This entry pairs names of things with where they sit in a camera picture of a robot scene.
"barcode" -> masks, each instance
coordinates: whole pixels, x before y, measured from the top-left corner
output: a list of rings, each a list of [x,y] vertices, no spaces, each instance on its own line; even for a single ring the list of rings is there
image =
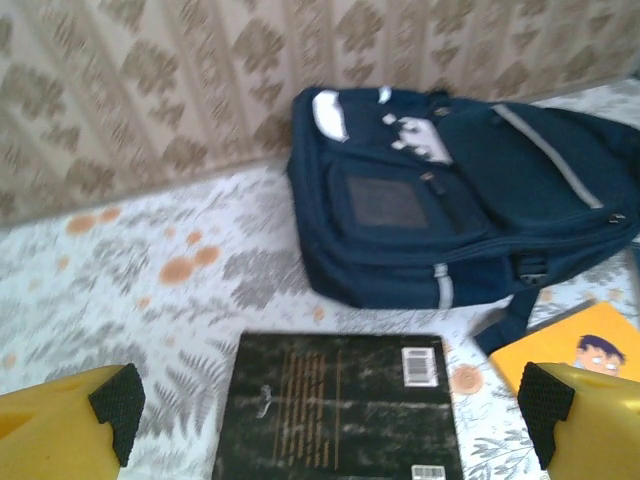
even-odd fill
[[[444,474],[444,467],[433,465],[414,465],[411,467],[413,480],[447,480]]]
[[[403,348],[402,369],[405,387],[438,386],[433,348]]]

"backpack buckle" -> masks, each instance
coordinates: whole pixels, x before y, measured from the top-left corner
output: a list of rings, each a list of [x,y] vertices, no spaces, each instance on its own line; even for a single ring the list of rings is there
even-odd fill
[[[547,260],[540,254],[519,254],[514,258],[518,279],[532,287],[542,285],[547,278]]]

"patterned wallpaper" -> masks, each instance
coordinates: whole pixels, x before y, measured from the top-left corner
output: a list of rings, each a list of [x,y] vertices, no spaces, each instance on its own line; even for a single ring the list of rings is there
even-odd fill
[[[639,40],[637,0],[2,0],[0,223],[282,155],[311,84],[515,98]]]

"black rubber pad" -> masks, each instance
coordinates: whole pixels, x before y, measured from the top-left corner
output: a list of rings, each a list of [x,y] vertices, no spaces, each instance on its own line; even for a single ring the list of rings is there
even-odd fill
[[[553,428],[567,420],[575,390],[535,363],[527,363],[518,392],[518,405],[529,429],[533,448],[546,470],[556,451]]]
[[[138,370],[128,364],[89,395],[89,402],[100,423],[113,428],[113,451],[126,467],[138,432],[144,408],[144,389]]]

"backpack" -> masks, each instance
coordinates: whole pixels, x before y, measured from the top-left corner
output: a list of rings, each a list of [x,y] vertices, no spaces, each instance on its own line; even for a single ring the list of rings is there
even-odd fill
[[[308,88],[287,172],[311,287],[359,308],[513,295],[475,338],[522,337],[541,288],[640,231],[640,131],[584,113],[385,88]]]

